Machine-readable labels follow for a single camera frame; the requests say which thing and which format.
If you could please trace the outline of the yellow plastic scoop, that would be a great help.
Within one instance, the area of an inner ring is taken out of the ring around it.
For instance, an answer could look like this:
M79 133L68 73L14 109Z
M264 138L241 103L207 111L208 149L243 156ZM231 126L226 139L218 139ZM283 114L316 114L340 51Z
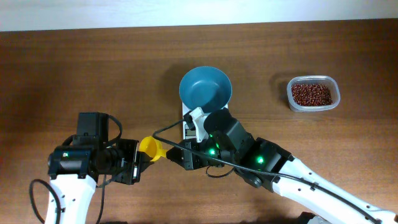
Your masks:
M144 152L149 156L151 162L158 161L161 157L167 157L167 150L162 147L162 143L159 140L152 136L147 136L141 141L139 152Z

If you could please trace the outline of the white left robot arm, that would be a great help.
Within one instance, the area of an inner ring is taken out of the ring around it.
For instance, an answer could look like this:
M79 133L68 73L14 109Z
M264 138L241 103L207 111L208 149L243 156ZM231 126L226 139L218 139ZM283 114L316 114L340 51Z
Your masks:
M52 190L46 223L84 223L97 188L140 181L144 154L138 151L139 142L120 135L109 139L109 121L114 119L105 113L80 113L76 134L49 155Z

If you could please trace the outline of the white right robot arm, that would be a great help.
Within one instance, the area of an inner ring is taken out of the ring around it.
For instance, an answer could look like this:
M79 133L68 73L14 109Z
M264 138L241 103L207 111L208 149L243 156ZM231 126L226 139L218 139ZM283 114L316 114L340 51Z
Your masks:
M197 108L183 122L195 138L166 144L167 158L186 170L229 165L247 184L311 210L306 223L397 223L396 213L332 184L276 143L253 138L226 108L210 114Z

